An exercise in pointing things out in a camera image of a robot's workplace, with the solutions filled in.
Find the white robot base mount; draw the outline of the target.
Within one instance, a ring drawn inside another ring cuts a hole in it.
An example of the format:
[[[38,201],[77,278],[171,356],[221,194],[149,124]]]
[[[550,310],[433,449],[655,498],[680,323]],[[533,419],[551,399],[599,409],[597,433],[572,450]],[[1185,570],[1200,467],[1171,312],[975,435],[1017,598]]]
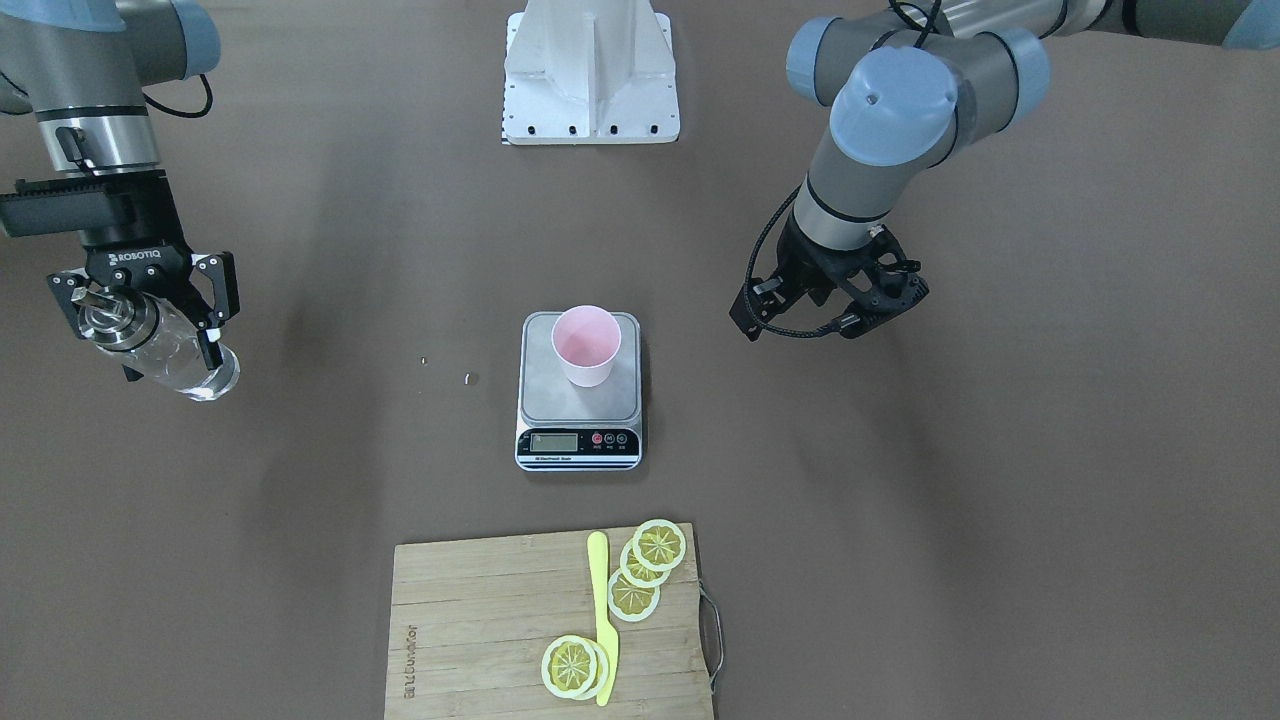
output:
[[[678,140],[672,24],[649,1],[530,1],[506,22],[504,73],[504,143]]]

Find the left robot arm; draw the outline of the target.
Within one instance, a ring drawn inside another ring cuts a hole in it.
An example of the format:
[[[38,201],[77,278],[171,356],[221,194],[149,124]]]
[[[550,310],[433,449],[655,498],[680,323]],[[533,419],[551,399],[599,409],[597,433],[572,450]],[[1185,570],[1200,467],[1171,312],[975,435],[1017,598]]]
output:
[[[827,127],[769,219],[777,266],[748,266],[731,319],[749,340],[854,340],[915,307],[928,284],[884,219],[913,177],[1041,104],[1047,38],[1096,29],[1270,50],[1277,24],[1275,1],[891,1],[806,22],[786,72]]]

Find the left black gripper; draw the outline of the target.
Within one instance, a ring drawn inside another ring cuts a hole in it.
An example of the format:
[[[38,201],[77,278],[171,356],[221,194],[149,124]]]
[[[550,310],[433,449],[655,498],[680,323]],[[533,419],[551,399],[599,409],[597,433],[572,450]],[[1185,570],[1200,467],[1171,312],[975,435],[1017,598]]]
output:
[[[861,234],[864,245],[833,250],[810,240],[795,215],[788,217],[780,237],[778,278],[751,278],[744,283],[730,307],[730,319],[751,342],[762,334],[797,337],[797,331],[772,325],[800,297],[812,296],[818,306],[835,290],[850,302],[838,316],[838,333],[855,340],[915,307],[929,292],[919,275],[920,263],[896,263],[891,233],[874,225]],[[890,264],[881,258],[890,255]]]

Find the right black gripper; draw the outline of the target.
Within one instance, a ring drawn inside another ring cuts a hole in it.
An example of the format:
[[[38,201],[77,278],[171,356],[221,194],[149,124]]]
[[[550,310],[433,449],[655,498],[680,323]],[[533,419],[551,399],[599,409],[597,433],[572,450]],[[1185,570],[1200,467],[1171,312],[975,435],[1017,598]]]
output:
[[[108,202],[106,225],[82,232],[84,269],[47,278],[49,288],[79,340],[122,357],[146,341],[146,296],[187,301],[196,296],[191,273],[210,281],[212,304],[187,313],[196,328],[205,366],[224,365],[220,329],[239,311],[236,260],[232,252],[192,254],[186,242],[172,188],[164,170],[105,176],[91,199]]]

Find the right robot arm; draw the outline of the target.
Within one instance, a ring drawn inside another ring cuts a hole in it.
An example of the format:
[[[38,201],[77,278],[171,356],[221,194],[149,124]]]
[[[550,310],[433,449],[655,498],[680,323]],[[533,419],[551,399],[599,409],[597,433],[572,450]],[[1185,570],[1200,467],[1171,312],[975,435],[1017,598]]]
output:
[[[84,264],[47,287],[128,380],[221,397],[241,370],[221,342],[239,310],[234,258],[186,242],[145,92],[207,77],[212,18],[196,1],[5,1],[1,27],[3,113],[35,117],[58,172],[3,196],[3,231],[78,234]]]

